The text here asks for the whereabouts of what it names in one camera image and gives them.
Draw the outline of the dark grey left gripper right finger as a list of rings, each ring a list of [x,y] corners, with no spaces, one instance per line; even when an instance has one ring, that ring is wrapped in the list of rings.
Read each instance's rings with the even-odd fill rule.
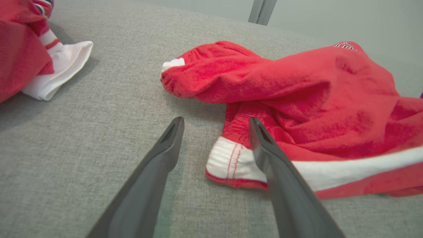
[[[255,163],[265,174],[280,238],[346,238],[258,118],[249,120]]]

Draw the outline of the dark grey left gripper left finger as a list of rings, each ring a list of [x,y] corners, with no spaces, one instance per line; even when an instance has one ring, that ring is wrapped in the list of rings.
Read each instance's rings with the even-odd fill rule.
[[[105,209],[87,238],[154,238],[169,173],[178,163],[184,118],[176,117]]]

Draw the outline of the red jersey with white sleeves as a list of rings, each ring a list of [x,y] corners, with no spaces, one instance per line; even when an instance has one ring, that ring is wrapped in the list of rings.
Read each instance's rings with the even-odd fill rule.
[[[48,24],[54,0],[0,0],[0,103],[22,92],[48,101],[90,57],[93,42],[64,45]]]

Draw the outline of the red shorts with white trim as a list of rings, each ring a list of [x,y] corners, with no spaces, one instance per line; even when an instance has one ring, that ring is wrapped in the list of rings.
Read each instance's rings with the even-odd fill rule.
[[[220,41],[163,63],[164,89],[226,104],[206,176],[267,189],[249,119],[261,120],[320,199],[423,194],[423,98],[402,97],[393,76],[355,42],[278,60]]]

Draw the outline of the grey metal partition post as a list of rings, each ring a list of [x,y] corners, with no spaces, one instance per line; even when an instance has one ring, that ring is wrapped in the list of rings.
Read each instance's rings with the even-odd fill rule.
[[[267,26],[277,0],[254,0],[248,22]]]

